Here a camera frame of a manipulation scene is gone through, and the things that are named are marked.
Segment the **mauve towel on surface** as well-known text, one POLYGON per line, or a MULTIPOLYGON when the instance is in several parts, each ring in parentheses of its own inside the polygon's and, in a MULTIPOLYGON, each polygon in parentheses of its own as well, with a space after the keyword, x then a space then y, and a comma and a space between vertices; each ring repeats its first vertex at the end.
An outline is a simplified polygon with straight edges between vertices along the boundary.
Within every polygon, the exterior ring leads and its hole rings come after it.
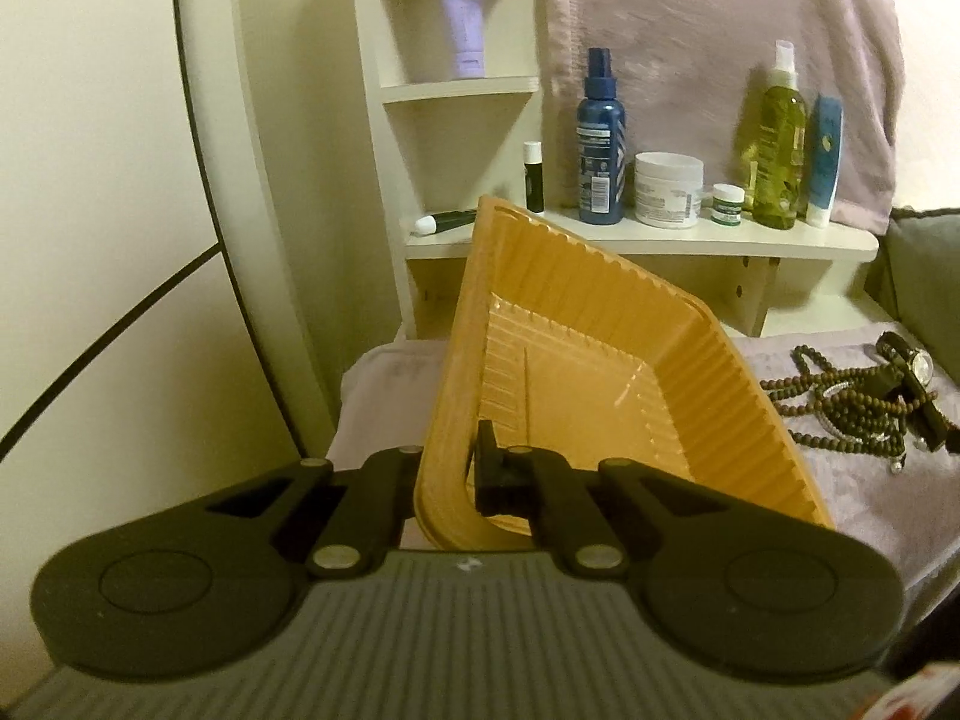
MULTIPOLYGON (((781 335, 734 344, 764 379, 793 369, 789 349, 807 343, 839 367, 866 366, 885 323, 848 332, 781 335)), ((342 377, 342 411, 327 457, 347 470, 379 450, 421 445, 439 392, 444 340, 395 340, 366 351, 342 377)), ((887 556, 905 583, 905 626, 923 621, 958 587, 958 458, 908 442, 901 472, 870 455, 807 449, 828 512, 840 532, 887 556)))

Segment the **grey cushion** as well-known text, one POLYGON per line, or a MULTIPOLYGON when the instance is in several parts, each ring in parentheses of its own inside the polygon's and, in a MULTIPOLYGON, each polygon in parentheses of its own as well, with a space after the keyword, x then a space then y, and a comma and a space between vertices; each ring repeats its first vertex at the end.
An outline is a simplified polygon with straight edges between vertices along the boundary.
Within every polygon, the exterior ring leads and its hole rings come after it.
POLYGON ((867 273, 866 291, 923 343, 958 383, 957 208, 895 208, 867 273))

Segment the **black strap wristwatch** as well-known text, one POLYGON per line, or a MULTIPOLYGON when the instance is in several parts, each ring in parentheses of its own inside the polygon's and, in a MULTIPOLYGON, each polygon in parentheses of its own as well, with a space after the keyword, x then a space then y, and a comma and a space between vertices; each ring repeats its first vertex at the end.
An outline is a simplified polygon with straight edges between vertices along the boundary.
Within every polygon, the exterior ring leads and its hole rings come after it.
POLYGON ((898 333, 884 332, 875 342, 875 351, 901 372, 900 394, 913 407, 908 424, 930 452, 946 449, 958 454, 958 427, 935 406, 931 390, 934 361, 926 349, 911 346, 898 333))

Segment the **green oil spray bottle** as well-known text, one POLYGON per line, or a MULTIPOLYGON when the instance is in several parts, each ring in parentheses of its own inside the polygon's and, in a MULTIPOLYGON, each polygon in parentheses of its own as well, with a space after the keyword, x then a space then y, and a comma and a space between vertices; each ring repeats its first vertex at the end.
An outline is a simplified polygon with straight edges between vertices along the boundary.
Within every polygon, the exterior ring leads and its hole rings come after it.
POLYGON ((796 224, 805 132, 807 104, 800 94, 796 49, 788 39, 778 39, 768 86, 760 98, 757 135, 747 151, 747 197, 755 223, 779 231, 796 224))

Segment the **purple cosmetic tube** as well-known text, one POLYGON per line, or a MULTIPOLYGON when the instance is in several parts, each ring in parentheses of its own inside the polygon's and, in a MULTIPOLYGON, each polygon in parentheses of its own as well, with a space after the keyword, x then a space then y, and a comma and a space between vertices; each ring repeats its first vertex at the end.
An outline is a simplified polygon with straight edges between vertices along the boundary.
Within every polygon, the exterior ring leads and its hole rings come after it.
POLYGON ((454 75, 457 78, 483 78, 483 0, 441 0, 441 7, 449 28, 454 75))

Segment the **blue spray bottle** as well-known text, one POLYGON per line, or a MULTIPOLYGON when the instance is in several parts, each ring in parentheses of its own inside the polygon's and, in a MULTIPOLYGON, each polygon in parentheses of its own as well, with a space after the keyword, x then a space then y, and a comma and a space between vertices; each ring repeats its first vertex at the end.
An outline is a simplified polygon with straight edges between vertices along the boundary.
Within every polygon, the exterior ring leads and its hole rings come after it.
POLYGON ((608 226, 623 216, 626 112, 617 96, 612 55, 587 49, 584 98, 576 110, 579 220, 608 226))

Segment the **small green-label jar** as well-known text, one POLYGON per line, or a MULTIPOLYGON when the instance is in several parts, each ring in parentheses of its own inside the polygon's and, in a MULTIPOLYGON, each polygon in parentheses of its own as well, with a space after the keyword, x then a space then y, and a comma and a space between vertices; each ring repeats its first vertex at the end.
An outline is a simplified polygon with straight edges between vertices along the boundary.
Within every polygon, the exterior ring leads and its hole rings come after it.
POLYGON ((734 184, 715 184, 711 188, 711 221, 721 226, 742 223, 745 190, 734 184))

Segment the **white wooden shelf unit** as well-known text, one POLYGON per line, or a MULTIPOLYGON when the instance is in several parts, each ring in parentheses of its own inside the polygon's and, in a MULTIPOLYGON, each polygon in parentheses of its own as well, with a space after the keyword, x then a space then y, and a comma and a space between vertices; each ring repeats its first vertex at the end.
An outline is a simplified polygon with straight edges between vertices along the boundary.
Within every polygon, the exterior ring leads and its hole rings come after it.
POLYGON ((841 224, 773 231, 700 221, 667 231, 625 218, 579 221, 558 190, 553 119, 542 59, 544 0, 482 0, 485 73, 454 76, 441 0, 353 0, 377 196, 386 220, 398 305, 412 338, 451 330, 470 227, 420 238, 416 218, 469 210, 483 195, 524 201, 523 146, 545 147, 547 220, 625 255, 701 298, 732 335, 851 330, 882 317, 864 293, 877 241, 841 224))

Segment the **orange plastic tray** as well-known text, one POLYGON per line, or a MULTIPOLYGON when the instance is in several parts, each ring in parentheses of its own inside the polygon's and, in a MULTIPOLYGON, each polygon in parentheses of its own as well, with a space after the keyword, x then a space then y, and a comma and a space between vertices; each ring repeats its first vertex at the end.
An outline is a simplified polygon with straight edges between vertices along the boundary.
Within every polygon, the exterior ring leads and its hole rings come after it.
POLYGON ((525 550, 485 515, 473 447, 553 450, 576 470, 631 458, 820 527, 812 473, 708 305, 505 200, 478 207, 416 478, 423 533, 446 550, 525 550))

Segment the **black white lip balm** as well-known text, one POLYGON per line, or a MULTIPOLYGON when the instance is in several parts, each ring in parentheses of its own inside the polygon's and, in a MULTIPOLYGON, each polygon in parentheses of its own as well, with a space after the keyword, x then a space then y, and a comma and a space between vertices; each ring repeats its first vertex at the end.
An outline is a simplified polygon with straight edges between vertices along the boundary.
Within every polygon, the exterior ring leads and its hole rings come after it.
POLYGON ((526 142, 523 150, 526 208, 530 213, 542 215, 545 210, 542 144, 540 142, 526 142))

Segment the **blue white tube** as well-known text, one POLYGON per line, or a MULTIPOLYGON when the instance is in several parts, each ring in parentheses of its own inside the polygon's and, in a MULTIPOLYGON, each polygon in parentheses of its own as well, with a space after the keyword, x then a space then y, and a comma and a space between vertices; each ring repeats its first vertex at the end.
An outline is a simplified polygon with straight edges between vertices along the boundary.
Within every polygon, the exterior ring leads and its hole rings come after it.
POLYGON ((827 227, 839 184, 843 158, 844 107, 841 99, 820 94, 809 125, 809 176, 805 221, 813 227, 827 227))

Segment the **white cream jar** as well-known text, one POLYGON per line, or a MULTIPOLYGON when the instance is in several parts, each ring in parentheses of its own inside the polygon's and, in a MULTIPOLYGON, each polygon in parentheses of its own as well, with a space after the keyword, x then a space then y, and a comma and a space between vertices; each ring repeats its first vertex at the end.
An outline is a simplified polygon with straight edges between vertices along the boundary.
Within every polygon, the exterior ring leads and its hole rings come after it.
POLYGON ((636 154, 636 220, 661 229, 695 226, 701 210, 703 172, 703 161, 688 154, 636 154))

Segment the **hanging mauve towel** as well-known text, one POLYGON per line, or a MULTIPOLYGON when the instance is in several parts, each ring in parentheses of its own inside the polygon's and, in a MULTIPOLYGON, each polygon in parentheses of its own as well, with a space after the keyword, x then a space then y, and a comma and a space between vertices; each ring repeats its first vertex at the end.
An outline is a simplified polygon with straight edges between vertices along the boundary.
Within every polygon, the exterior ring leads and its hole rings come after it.
POLYGON ((775 46, 796 49, 805 99, 841 99, 832 218, 874 234, 896 187, 905 60, 893 0, 540 0, 548 198, 578 203, 576 106, 586 55, 612 54, 626 151, 692 154, 709 182, 742 181, 775 46))

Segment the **black white pen applicator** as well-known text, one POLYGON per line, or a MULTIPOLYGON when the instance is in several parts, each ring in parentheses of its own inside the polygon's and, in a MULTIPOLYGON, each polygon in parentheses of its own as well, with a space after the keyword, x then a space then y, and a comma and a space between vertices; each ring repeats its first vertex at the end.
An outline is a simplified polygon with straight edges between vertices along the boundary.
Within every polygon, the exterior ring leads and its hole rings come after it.
POLYGON ((451 231, 472 224, 477 218, 475 210, 438 211, 423 215, 413 223, 412 234, 417 238, 427 238, 439 232, 451 231))

